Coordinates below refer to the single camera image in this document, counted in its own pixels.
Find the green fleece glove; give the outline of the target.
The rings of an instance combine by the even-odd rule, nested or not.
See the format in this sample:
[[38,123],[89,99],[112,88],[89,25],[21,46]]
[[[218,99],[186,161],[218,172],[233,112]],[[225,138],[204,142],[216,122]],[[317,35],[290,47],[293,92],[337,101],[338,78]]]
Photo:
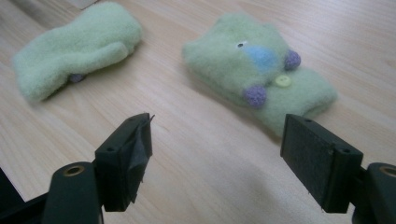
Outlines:
[[39,35],[13,58],[17,84],[31,102],[47,99],[69,80],[118,63],[134,52],[142,27],[118,3],[85,9],[65,26]]

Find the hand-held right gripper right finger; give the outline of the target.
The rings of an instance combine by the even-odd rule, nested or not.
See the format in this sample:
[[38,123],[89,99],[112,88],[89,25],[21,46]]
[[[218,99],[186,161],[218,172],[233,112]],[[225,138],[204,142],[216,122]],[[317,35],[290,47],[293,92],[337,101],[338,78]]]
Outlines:
[[288,114],[280,156],[327,213],[345,213],[363,154],[312,119]]

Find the green plush toy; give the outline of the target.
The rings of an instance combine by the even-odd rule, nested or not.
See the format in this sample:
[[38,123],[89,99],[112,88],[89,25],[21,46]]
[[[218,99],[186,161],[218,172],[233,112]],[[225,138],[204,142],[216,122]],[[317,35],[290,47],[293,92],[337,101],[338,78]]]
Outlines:
[[311,119],[337,98],[325,78],[300,66],[300,55],[275,26],[248,15],[221,16],[183,46],[182,56],[192,74],[278,136],[288,114]]

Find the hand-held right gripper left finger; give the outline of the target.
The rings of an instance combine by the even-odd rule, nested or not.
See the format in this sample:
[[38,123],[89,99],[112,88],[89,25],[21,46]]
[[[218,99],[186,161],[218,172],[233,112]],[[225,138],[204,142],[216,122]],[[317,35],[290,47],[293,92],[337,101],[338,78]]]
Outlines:
[[152,155],[149,113],[126,119],[95,151],[101,201],[107,212],[134,203]]

